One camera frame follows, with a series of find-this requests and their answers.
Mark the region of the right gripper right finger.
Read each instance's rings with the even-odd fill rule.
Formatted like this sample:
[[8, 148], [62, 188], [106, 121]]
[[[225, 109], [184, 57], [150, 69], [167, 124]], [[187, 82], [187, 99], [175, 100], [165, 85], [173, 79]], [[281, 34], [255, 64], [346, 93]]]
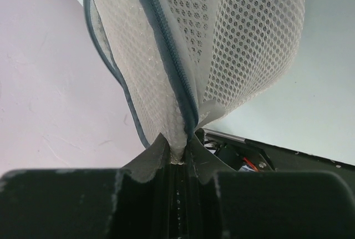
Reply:
[[204, 146], [185, 151], [188, 238], [353, 238], [354, 189], [326, 171], [235, 170]]

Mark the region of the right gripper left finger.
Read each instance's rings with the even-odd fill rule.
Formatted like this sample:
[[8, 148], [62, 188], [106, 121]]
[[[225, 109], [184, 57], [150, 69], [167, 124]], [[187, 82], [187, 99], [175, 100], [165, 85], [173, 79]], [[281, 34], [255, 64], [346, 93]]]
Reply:
[[159, 135], [121, 168], [1, 177], [2, 238], [168, 238], [170, 148]]

